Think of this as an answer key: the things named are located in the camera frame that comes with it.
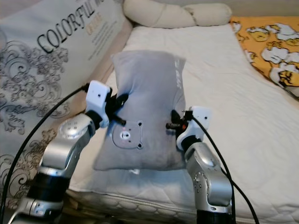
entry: white cushion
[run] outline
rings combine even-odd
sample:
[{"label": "white cushion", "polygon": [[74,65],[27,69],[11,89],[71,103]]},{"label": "white cushion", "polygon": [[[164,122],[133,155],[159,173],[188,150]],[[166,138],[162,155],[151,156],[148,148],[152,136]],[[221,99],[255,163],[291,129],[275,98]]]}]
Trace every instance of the white cushion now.
[{"label": "white cushion", "polygon": [[198,26],[219,26],[229,22],[232,10],[221,3],[194,4],[184,7]]},{"label": "white cushion", "polygon": [[192,16],[176,5],[161,4],[152,0],[125,0],[123,10],[128,18],[147,27],[196,26]]}]

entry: bear ear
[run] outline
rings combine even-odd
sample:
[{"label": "bear ear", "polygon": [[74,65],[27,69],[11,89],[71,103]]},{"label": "bear ear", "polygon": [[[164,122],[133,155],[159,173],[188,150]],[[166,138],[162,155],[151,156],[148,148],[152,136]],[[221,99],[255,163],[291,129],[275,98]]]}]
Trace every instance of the bear ear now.
[{"label": "bear ear", "polygon": [[143,148],[143,144],[142,144],[142,142],[139,142],[139,143],[138,143],[137,148],[138,148],[138,149],[142,149],[142,148]]},{"label": "bear ear", "polygon": [[142,127],[143,126],[143,121],[139,120],[139,121],[137,121],[137,124],[138,124],[139,127]]}]

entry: black cable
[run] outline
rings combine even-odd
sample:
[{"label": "black cable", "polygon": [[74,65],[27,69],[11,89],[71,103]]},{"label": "black cable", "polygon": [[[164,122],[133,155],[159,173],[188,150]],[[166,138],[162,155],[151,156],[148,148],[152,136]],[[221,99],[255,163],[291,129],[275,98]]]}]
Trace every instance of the black cable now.
[{"label": "black cable", "polygon": [[228,166],[226,165],[226,162],[224,161],[224,158],[222,157],[218,147],[216,146],[216,144],[214,143],[213,139],[211,138],[211,136],[209,135],[209,133],[207,132],[207,130],[203,127],[203,125],[192,115],[192,119],[200,126],[200,128],[202,129],[202,131],[206,134],[207,138],[210,140],[211,144],[213,145],[216,153],[218,154],[226,172],[227,172],[227,177],[228,180],[232,186],[232,219],[233,219],[233,224],[235,224],[235,192],[234,192],[234,186],[233,186],[233,180],[232,177],[230,175]]},{"label": "black cable", "polygon": [[1,200],[1,207],[0,207],[0,224],[3,224],[3,218],[4,218],[4,211],[5,211],[5,203],[6,203],[6,197],[7,197],[7,192],[8,192],[8,188],[9,188],[9,183],[10,183],[10,179],[13,175],[13,171],[14,168],[19,160],[19,157],[21,156],[25,146],[27,145],[27,143],[29,142],[30,138],[34,135],[34,133],[37,131],[37,129],[43,124],[43,122],[62,104],[64,103],[66,100],[68,100],[70,97],[72,97],[73,95],[75,95],[76,93],[84,90],[85,92],[88,91],[88,87],[89,84],[83,85],[80,88],[78,88],[77,90],[75,90],[74,92],[72,92],[71,94],[69,94],[68,96],[66,96],[65,98],[63,98],[62,100],[60,100],[38,123],[37,125],[32,129],[32,131],[30,132],[30,134],[27,136],[27,138],[24,140],[23,144],[21,145],[18,153],[16,154],[14,161],[11,164],[11,167],[8,171],[7,177],[6,177],[6,181],[4,184],[4,188],[3,188],[3,193],[2,193],[2,200]]},{"label": "black cable", "polygon": [[[224,173],[225,176],[227,176],[227,174],[225,173],[225,171],[221,168],[221,171]],[[241,188],[239,188],[239,186],[233,181],[233,185],[234,187],[240,192],[240,194],[243,196],[243,198],[245,199],[246,203],[249,206],[249,209],[252,213],[253,219],[255,221],[256,224],[260,224],[260,222],[258,221],[257,215],[256,215],[256,211],[254,210],[250,200],[247,198],[247,196],[245,195],[245,193],[241,190]]]}]

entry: bed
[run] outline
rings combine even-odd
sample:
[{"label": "bed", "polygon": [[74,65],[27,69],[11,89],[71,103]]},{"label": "bed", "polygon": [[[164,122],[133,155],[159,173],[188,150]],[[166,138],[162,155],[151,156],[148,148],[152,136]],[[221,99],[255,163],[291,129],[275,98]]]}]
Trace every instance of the bed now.
[{"label": "bed", "polygon": [[[138,49],[186,58],[186,106],[212,109],[209,132],[261,223],[299,223],[299,102],[248,63],[231,26],[139,26],[124,50]],[[117,92],[114,72],[107,84]],[[94,171],[104,134],[98,130],[81,154],[68,191],[73,210],[142,223],[194,222],[192,181],[186,170]],[[236,215],[238,223],[253,223],[239,193]]]}]

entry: gray fabric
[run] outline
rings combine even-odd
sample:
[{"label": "gray fabric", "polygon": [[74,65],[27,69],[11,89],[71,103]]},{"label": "gray fabric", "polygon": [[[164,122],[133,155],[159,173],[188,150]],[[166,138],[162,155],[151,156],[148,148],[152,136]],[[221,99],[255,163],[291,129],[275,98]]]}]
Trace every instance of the gray fabric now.
[{"label": "gray fabric", "polygon": [[113,56],[118,95],[129,98],[111,122],[95,170],[171,170],[185,166],[174,131],[166,130],[171,111],[185,109],[182,70],[185,60],[160,51],[124,51]]}]

